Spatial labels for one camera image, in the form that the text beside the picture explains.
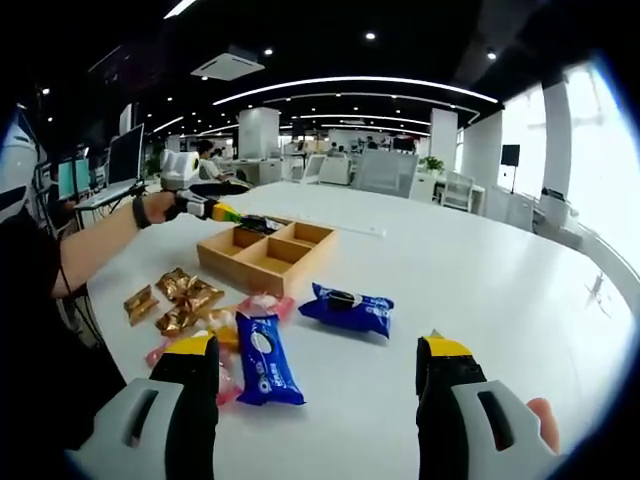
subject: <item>white pillar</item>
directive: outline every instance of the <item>white pillar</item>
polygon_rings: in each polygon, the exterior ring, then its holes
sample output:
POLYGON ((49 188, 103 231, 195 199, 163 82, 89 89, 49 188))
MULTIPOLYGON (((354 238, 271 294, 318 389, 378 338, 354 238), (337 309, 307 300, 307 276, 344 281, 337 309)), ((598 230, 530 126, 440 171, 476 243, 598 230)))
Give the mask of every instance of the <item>white pillar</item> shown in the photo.
POLYGON ((444 163, 444 169, 453 171, 456 164, 458 114, 434 108, 431 110, 431 146, 429 155, 444 163))
POLYGON ((253 108, 240 112, 238 156, 268 158, 279 151, 280 112, 272 108, 253 108))
POLYGON ((502 110, 464 131, 462 175, 486 189, 498 181, 502 156, 502 110))
POLYGON ((547 154, 542 186, 567 198, 571 176, 571 112, 567 84, 560 81, 542 92, 547 117, 547 154))

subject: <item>wooden compartment tray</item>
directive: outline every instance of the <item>wooden compartment tray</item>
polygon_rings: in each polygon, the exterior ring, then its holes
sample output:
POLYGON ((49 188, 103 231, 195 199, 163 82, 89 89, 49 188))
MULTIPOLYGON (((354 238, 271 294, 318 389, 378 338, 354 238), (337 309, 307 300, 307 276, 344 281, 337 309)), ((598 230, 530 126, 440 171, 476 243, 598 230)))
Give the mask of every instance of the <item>wooden compartment tray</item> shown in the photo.
POLYGON ((230 228, 198 243, 200 265, 245 293, 292 295, 333 249, 338 232, 277 218, 271 235, 230 228))

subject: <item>oreo package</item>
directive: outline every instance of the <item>oreo package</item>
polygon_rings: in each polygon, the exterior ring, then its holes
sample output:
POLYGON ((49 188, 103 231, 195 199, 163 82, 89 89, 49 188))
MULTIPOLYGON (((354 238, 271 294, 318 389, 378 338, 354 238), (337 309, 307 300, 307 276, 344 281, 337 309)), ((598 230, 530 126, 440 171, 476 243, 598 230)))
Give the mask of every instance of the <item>oreo package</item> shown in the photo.
POLYGON ((313 284, 315 300, 299 307, 300 313, 333 327, 356 332, 376 332, 389 338, 392 300, 353 295, 313 284))
POLYGON ((278 316, 249 317, 236 313, 244 391, 238 401, 250 405, 266 402, 305 403, 296 386, 278 334, 278 316))

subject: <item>yellow object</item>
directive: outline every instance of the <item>yellow object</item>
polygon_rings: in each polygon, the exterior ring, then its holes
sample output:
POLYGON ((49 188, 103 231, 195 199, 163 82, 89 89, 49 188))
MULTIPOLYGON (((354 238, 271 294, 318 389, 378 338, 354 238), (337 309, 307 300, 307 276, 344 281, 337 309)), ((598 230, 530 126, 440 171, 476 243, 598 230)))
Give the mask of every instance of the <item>yellow object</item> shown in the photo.
POLYGON ((232 327, 222 326, 213 330, 214 334, 218 337, 218 343, 221 347, 226 347, 232 352, 238 353, 240 351, 240 344, 238 343, 238 332, 232 327))
POLYGON ((207 342, 213 337, 213 333, 200 335, 198 337, 188 337, 172 343, 165 353, 177 353, 181 355, 204 355, 207 349, 207 342))
POLYGON ((438 336, 423 337, 429 344, 431 355, 434 357, 461 357, 472 355, 471 350, 454 340, 438 336))
POLYGON ((240 223, 242 221, 242 215, 225 203, 216 203, 211 215, 212 220, 216 222, 240 223))

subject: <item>desk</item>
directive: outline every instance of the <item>desk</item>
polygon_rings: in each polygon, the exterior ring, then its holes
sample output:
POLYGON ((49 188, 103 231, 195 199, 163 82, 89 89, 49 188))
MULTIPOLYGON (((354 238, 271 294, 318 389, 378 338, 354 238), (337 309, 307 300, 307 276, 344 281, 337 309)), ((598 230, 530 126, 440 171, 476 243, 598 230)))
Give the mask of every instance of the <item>desk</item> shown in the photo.
MULTIPOLYGON (((604 307, 590 296, 599 269, 527 232, 321 185, 277 183, 225 202, 247 213, 380 233, 341 230, 333 255, 311 278, 388 296, 396 308, 389 342, 328 331, 294 311, 281 336, 308 404, 223 409, 216 478, 418 478, 416 340, 434 328, 468 346, 488 379, 502 380, 523 400, 548 398, 567 451, 596 421, 632 346, 634 319, 618 291, 605 280, 604 307)), ((141 287, 181 266, 222 286, 227 295, 220 305, 245 298, 198 265, 196 242, 225 228, 181 215, 141 232, 88 282, 97 322, 125 380, 148 375, 143 358, 162 342, 152 319, 128 324, 122 302, 141 287)), ((311 298, 308 284, 296 302, 311 298)), ((169 307, 161 299, 156 317, 169 307)), ((234 367, 242 378, 239 360, 234 367)))

